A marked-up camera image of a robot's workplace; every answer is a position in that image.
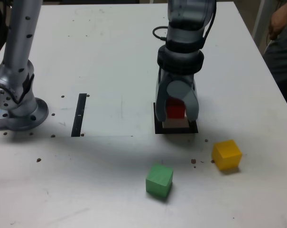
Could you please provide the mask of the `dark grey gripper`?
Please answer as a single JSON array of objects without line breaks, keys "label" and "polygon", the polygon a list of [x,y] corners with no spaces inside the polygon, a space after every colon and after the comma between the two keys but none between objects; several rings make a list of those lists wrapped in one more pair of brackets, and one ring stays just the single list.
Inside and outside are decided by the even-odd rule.
[{"label": "dark grey gripper", "polygon": [[158,71],[155,114],[157,120],[164,122],[167,118],[166,100],[170,97],[181,100],[185,105],[188,121],[198,119],[199,103],[197,99],[194,75],[178,75],[161,68]]}]

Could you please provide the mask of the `person's hand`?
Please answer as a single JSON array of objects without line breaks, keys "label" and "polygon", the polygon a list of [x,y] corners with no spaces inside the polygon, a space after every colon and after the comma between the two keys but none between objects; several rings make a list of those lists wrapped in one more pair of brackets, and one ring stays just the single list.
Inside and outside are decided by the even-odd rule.
[{"label": "person's hand", "polygon": [[276,10],[271,17],[268,33],[270,40],[275,40],[287,25],[287,5]]}]

